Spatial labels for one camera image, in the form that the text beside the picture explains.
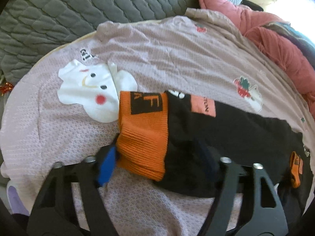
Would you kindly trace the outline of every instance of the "blue fabric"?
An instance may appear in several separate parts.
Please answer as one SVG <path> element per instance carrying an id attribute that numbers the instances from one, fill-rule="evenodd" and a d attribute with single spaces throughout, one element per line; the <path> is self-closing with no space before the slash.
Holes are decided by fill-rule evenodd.
<path id="1" fill-rule="evenodd" d="M 201 139 L 194 139 L 194 147 L 196 153 L 201 158 L 204 173 L 207 179 L 210 180 L 210 182 L 215 182 L 217 180 L 217 173 L 219 171 L 219 160 L 216 159 L 215 156 L 219 157 L 219 154 L 213 147 L 207 146 L 205 141 Z"/>
<path id="2" fill-rule="evenodd" d="M 99 167 L 98 183 L 103 186 L 108 183 L 116 166 L 116 146 L 113 146 Z"/>
<path id="3" fill-rule="evenodd" d="M 264 27 L 275 31 L 296 45 L 315 70 L 315 44 L 308 37 L 286 23 L 271 22 Z"/>

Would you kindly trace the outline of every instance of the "orange cuff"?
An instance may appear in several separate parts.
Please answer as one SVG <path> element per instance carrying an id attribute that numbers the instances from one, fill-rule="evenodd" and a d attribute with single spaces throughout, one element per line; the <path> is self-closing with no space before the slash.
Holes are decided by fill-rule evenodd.
<path id="1" fill-rule="evenodd" d="M 166 93 L 120 92 L 117 165 L 160 181 L 168 144 Z"/>

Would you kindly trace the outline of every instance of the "white cloud patch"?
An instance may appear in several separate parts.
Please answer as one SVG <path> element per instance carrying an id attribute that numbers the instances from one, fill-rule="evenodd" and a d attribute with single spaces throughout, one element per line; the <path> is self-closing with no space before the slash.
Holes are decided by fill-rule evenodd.
<path id="1" fill-rule="evenodd" d="M 63 104 L 81 104 L 94 120 L 108 123 L 118 119 L 121 90 L 137 91 L 133 76 L 117 71 L 115 64 L 85 66 L 72 60 L 58 73 L 63 83 L 58 98 Z"/>

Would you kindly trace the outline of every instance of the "pink puffer jacket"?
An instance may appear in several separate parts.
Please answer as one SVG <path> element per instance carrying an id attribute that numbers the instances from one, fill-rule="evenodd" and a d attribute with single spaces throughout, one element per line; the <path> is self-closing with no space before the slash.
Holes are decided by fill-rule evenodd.
<path id="1" fill-rule="evenodd" d="M 226 15 L 251 40 L 259 50 L 277 64 L 294 83 L 298 92 L 308 103 L 315 119 L 315 71 L 297 46 L 263 25 L 284 22 L 278 16 L 236 6 L 228 0 L 199 0 L 202 9 L 219 11 Z"/>

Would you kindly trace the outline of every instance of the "orange label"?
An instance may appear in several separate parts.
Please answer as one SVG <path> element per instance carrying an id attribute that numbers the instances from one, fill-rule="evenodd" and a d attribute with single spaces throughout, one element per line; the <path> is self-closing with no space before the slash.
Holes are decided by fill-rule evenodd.
<path id="1" fill-rule="evenodd" d="M 299 168 L 300 168 L 300 157 L 296 152 L 292 152 L 290 157 L 290 167 L 291 167 L 291 183 L 293 188 L 298 188 L 301 185 L 299 177 Z"/>
<path id="2" fill-rule="evenodd" d="M 216 116 L 215 101 L 210 98 L 191 95 L 192 112 Z"/>
<path id="3" fill-rule="evenodd" d="M 299 173 L 303 175 L 303 160 L 302 159 L 300 159 Z"/>

